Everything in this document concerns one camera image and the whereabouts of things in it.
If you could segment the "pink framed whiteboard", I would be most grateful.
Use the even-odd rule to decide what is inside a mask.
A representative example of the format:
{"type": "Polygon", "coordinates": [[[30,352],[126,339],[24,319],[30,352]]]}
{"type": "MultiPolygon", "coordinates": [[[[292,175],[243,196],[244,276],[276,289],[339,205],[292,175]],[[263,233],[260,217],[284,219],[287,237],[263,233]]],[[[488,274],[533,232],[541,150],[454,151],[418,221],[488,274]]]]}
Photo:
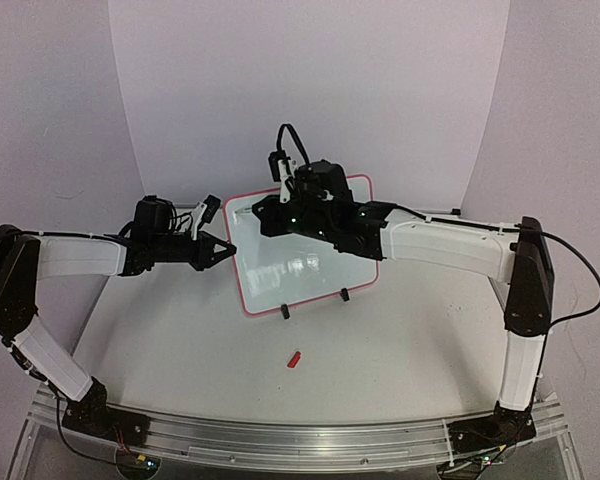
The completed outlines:
{"type": "Polygon", "coordinates": [[[241,303],[251,316],[280,313],[294,304],[348,288],[370,286],[379,276],[378,263],[341,254],[329,243],[298,235],[268,238],[260,234],[253,213],[237,215],[276,189],[238,195],[226,201],[223,213],[233,256],[241,303]]]}

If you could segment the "red marker cap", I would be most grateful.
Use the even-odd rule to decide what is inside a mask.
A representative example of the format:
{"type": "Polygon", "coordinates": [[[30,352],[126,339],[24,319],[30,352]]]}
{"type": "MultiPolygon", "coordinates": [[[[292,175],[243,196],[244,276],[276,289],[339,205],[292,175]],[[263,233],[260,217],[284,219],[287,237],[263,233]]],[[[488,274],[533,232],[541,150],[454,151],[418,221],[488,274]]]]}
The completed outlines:
{"type": "Polygon", "coordinates": [[[296,351],[293,354],[293,356],[291,357],[291,359],[289,360],[289,362],[287,363],[287,367],[289,369],[294,369],[297,366],[297,364],[300,361],[300,359],[301,359],[301,352],[300,351],[296,351]]]}

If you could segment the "whiteboard marker pen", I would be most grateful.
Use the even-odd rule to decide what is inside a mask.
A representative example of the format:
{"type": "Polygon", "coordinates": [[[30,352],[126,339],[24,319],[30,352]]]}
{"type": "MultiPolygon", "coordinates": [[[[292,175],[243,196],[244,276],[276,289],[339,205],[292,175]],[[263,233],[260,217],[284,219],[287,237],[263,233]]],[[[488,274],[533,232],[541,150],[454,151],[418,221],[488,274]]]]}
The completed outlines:
{"type": "Polygon", "coordinates": [[[248,214],[251,214],[252,212],[253,212],[253,208],[251,206],[242,207],[235,211],[235,213],[237,215],[248,215],[248,214]]]}

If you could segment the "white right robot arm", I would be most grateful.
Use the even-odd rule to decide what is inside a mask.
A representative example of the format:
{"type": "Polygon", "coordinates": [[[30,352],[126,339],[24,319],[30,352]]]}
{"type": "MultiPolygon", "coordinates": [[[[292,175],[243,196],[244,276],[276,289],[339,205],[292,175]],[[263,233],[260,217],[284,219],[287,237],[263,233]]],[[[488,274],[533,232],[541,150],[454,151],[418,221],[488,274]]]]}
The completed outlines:
{"type": "Polygon", "coordinates": [[[504,284],[502,368],[496,408],[529,409],[549,332],[554,271],[540,223],[518,224],[436,217],[395,203],[359,202],[344,170],[326,160],[274,169],[281,187],[252,211],[267,238],[296,235],[325,242],[340,254],[398,266],[433,268],[455,282],[467,280],[484,297],[490,283],[504,284]]]}

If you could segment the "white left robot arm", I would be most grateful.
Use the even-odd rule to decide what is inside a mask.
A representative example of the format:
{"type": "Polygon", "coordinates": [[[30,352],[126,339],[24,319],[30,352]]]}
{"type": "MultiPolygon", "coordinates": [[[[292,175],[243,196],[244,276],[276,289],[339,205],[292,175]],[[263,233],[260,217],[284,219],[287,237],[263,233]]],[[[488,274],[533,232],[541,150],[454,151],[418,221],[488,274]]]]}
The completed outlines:
{"type": "Polygon", "coordinates": [[[170,201],[146,196],[115,234],[0,225],[0,340],[26,372],[68,401],[90,433],[114,426],[108,392],[52,332],[42,308],[51,295],[42,286],[65,278],[131,278],[162,264],[213,268],[236,252],[205,229],[221,205],[210,195],[180,213],[170,201]]]}

